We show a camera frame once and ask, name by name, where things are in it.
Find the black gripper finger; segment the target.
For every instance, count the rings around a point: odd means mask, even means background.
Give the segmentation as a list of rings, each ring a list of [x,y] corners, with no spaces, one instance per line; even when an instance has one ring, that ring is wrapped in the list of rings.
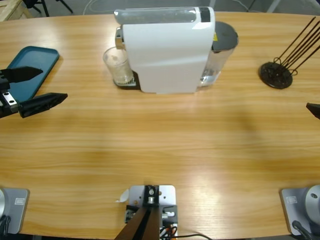
[[[315,116],[320,117],[320,104],[307,103],[306,108]]]

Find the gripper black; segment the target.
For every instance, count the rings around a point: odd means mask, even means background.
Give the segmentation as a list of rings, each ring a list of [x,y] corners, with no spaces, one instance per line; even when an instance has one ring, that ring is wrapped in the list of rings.
[[[4,118],[19,112],[22,118],[36,115],[62,103],[67,93],[50,92],[18,103],[10,94],[10,83],[29,81],[43,73],[43,70],[31,66],[6,68],[0,71],[0,117]]]

